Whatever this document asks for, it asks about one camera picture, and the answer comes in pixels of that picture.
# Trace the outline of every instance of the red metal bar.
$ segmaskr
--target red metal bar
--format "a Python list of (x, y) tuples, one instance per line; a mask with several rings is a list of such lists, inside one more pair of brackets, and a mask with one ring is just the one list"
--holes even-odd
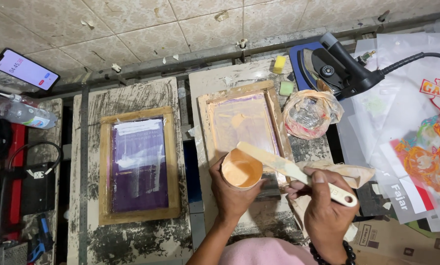
[[(22, 124), (12, 123), (12, 144), (9, 150), (9, 155), (7, 156), (7, 160), (5, 162), (6, 166), (9, 164), (10, 157), (15, 153), (15, 151), (22, 147), (25, 144), (27, 127)], [(12, 161), (11, 166), (23, 166), (24, 162), (24, 154), (25, 151), (19, 152)], [(14, 180), (12, 183), (12, 201), (10, 211), (10, 222), (11, 224), (18, 224), (20, 221), (20, 201), (21, 201), (21, 190), (22, 190), (22, 180)], [(7, 235), (8, 239), (17, 240), (19, 238), (19, 232), (13, 232)]]

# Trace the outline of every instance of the smartphone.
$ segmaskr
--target smartphone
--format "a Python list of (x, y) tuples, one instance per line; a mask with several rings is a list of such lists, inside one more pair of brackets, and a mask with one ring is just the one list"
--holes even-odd
[(58, 74), (9, 48), (0, 54), (0, 71), (45, 90), (60, 80)]

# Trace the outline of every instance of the pink shirt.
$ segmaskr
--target pink shirt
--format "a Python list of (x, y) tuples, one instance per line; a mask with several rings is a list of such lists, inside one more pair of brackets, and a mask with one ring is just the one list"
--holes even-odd
[(278, 238), (248, 238), (226, 246), (219, 265), (317, 265), (309, 248)]

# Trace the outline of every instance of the glue bottle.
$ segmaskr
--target glue bottle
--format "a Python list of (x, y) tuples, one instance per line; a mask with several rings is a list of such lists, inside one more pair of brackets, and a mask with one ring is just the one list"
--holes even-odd
[(4, 93), (0, 93), (0, 95), (8, 98), (11, 102), (20, 102), (25, 105), (29, 105), (32, 107), (37, 107), (45, 110), (47, 110), (49, 107), (49, 105), (45, 101), (40, 101), (39, 99), (34, 99), (29, 96), (17, 95), (17, 94), (7, 95)]
[(0, 119), (30, 127), (49, 129), (58, 118), (53, 112), (0, 97)]

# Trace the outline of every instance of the paint-stained table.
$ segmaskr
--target paint-stained table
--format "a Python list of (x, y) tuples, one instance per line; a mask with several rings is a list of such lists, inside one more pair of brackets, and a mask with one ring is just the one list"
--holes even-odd
[[(181, 198), (180, 217), (174, 219), (99, 225), (100, 118), (121, 113), (172, 106)], [(87, 234), (80, 233), (81, 95), (74, 97), (68, 264), (81, 264), (79, 245), (87, 242), (86, 264), (136, 264), (192, 255), (186, 173), (176, 78), (163, 78), (123, 88), (89, 93), (88, 103)]]
[[(218, 209), (211, 191), (211, 177), (208, 172), (209, 162), (200, 128), (200, 113), (197, 98), (203, 94), (265, 80), (274, 81), (278, 94), (280, 82), (287, 80), (287, 76), (292, 72), (292, 65), (290, 64), (290, 60), (287, 59), (282, 74), (277, 75), (271, 71), (274, 62), (275, 59), (270, 58), (189, 75), (206, 232), (212, 227)], [(287, 98), (278, 95), (278, 100), (280, 106), (283, 107)], [(289, 141), (296, 162), (320, 159), (333, 161), (326, 135), (310, 141), (289, 136)], [(295, 224), (293, 213), (284, 194), (280, 201), (254, 202), (249, 210), (241, 217), (240, 222), (230, 238), (230, 243), (243, 238), (265, 236), (281, 238), (293, 244), (301, 244), (304, 240), (301, 231)]]
[[(63, 117), (63, 100), (53, 99), (48, 101), (47, 109), (55, 114), (58, 120), (55, 122), (53, 128), (42, 130), (36, 128), (28, 128), (27, 136), (28, 142), (34, 141), (50, 141), (57, 145), (61, 145), (61, 124)], [(41, 144), (30, 148), (27, 151), (27, 165), (35, 165), (45, 163), (48, 161), (55, 161), (58, 157), (58, 151), (55, 147), (48, 144)], [(45, 212), (48, 229), (53, 237), (53, 241), (56, 241), (56, 229), (58, 226), (58, 194), (60, 189), (60, 166), (58, 165), (54, 169), (55, 180), (55, 194), (54, 194), (54, 210)], [(24, 240), (32, 239), (39, 232), (39, 225), (37, 217), (39, 214), (29, 214), (23, 216), (22, 237)], [(53, 249), (44, 253), (36, 262), (36, 265), (52, 265), (54, 264), (56, 247), (53, 245)]]

